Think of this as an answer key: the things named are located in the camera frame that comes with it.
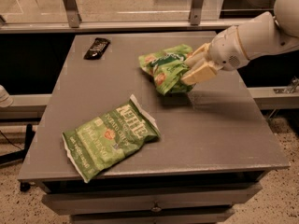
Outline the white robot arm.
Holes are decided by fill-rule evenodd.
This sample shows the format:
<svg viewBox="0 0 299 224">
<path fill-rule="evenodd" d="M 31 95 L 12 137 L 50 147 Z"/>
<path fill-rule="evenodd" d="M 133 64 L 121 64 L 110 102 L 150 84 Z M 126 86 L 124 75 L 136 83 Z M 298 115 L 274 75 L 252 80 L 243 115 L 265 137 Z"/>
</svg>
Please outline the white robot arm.
<svg viewBox="0 0 299 224">
<path fill-rule="evenodd" d="M 276 0 L 274 11 L 218 33 L 185 61 L 189 67 L 181 81 L 193 85 L 233 71 L 265 55 L 299 48 L 299 0 Z"/>
</svg>

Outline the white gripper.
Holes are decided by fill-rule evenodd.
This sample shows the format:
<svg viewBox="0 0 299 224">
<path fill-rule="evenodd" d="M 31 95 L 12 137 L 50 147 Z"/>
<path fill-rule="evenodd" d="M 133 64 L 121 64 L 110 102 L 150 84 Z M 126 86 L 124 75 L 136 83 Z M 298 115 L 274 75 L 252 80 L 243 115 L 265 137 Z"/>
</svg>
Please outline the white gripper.
<svg viewBox="0 0 299 224">
<path fill-rule="evenodd" d="M 244 67 L 249 59 L 241 46 L 238 27 L 231 26 L 218 33 L 210 44 L 205 43 L 194 51 L 184 63 L 191 70 L 182 76 L 181 82 L 193 85 L 212 79 L 221 69 L 233 71 Z"/>
</svg>

